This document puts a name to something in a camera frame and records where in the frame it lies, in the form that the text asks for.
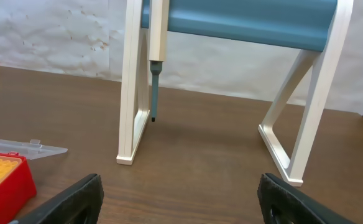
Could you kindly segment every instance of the wood grain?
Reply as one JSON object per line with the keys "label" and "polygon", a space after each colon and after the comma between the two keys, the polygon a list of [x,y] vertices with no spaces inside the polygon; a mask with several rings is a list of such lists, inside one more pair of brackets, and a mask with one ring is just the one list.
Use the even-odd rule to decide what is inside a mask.
{"label": "wood grain", "polygon": [[[260,175],[279,176],[257,130],[269,102],[161,88],[157,121],[122,166],[120,92],[118,82],[0,67],[0,139],[68,148],[29,161],[38,195],[19,216],[97,173],[99,223],[263,223]],[[287,149],[302,113],[288,105],[275,125]],[[301,191],[363,223],[363,117],[324,112],[303,180]]]}

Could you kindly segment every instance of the blue panel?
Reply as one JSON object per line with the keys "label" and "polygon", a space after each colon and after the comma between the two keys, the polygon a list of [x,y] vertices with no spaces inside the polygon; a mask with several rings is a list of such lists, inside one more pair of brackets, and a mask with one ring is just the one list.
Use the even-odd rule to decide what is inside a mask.
{"label": "blue panel", "polygon": [[[170,0],[168,30],[322,52],[337,0]],[[149,27],[144,0],[142,27]]]}

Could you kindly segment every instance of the black object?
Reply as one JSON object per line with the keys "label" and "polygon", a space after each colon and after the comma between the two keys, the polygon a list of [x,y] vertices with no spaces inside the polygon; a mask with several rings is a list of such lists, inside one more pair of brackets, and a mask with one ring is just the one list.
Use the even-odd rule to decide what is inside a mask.
{"label": "black object", "polygon": [[98,221],[103,197],[100,176],[90,174],[11,223],[94,224]]}
{"label": "black object", "polygon": [[273,174],[264,174],[257,191],[265,224],[353,223]]}

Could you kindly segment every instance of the white backdrop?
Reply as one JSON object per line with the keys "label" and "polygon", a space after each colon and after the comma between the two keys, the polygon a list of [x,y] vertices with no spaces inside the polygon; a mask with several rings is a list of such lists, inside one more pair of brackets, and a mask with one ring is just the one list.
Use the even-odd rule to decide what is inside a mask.
{"label": "white backdrop", "polygon": [[[126,0],[0,0],[0,65],[120,81],[125,10]],[[298,50],[168,33],[167,52],[161,86],[272,101]],[[309,80],[289,103],[304,105]],[[363,0],[326,107],[363,113]]]}

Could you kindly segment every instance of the wrinkled white paper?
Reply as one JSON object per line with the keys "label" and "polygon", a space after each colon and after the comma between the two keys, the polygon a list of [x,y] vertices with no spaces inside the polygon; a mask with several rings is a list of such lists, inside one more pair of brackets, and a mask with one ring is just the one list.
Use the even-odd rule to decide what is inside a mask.
{"label": "wrinkled white paper", "polygon": [[[0,65],[120,81],[125,10],[126,0],[0,0]],[[298,54],[173,32],[167,46],[161,86],[267,101]],[[289,103],[305,104],[309,80]],[[363,0],[354,3],[326,107],[363,113]]]}

